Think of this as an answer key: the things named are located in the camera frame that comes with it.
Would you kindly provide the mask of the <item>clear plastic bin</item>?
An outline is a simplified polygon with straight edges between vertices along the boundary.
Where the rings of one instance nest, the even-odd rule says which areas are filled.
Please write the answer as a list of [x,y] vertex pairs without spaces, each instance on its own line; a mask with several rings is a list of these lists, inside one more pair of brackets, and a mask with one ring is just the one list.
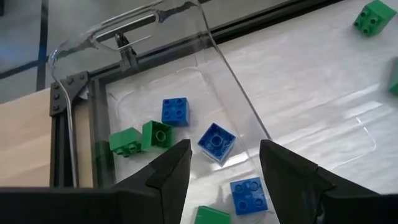
[[95,25],[62,44],[50,58],[55,78],[73,68],[90,74],[90,134],[94,187],[112,186],[161,154],[151,146],[130,157],[104,149],[111,134],[161,120],[162,102],[185,98],[192,160],[182,224],[207,205],[232,224],[279,224],[267,201],[262,212],[237,215],[230,185],[262,177],[259,146],[268,133],[209,30],[203,0],[152,0]]

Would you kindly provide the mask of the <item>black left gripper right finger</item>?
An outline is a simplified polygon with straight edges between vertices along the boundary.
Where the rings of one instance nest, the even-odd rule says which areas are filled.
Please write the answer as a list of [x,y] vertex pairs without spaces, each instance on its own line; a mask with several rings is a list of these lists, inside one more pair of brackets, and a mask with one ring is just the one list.
[[262,173],[280,224],[376,224],[379,194],[265,139]]

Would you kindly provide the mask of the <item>small green toy brick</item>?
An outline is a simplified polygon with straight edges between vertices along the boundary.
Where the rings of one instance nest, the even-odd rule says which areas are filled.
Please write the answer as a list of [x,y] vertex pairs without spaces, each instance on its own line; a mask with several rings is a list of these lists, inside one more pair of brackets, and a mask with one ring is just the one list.
[[135,128],[127,128],[109,135],[110,150],[123,157],[129,157],[142,151],[142,134]]
[[152,147],[168,149],[174,144],[173,127],[150,120],[142,125],[142,150],[148,151]]
[[363,7],[353,26],[363,35],[372,37],[379,34],[396,14],[396,10],[381,0],[373,0]]
[[211,207],[199,206],[194,224],[231,224],[231,216]]

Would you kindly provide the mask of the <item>wooden table side board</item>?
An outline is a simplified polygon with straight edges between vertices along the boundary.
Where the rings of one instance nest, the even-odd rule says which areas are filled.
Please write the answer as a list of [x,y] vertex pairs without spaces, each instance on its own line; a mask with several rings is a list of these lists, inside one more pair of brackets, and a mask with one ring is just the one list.
[[[48,187],[50,89],[0,104],[0,187]],[[88,101],[74,110],[80,186],[92,187]]]

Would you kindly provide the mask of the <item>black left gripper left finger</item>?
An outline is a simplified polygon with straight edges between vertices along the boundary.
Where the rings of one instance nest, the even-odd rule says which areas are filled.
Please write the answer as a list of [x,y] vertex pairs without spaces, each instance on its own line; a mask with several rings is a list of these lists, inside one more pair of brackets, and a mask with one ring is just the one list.
[[180,224],[192,159],[183,139],[135,174],[113,186],[121,224]]

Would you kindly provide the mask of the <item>small blue toy brick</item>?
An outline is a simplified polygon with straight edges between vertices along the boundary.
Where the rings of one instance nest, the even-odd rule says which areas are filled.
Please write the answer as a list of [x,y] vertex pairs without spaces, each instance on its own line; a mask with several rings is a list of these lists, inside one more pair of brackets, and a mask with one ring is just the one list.
[[162,101],[161,122],[174,127],[186,127],[190,123],[190,107],[187,98],[169,98]]
[[268,210],[261,180],[258,177],[229,183],[235,214],[247,215]]
[[233,148],[236,136],[216,123],[212,123],[198,140],[203,152],[219,164],[223,164]]

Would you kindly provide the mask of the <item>large green toy brick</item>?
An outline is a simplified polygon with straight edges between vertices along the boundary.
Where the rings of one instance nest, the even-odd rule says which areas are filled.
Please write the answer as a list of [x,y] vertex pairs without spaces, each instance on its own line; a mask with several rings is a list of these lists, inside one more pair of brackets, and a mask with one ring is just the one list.
[[398,57],[396,57],[392,64],[391,75],[388,84],[388,90],[398,96]]

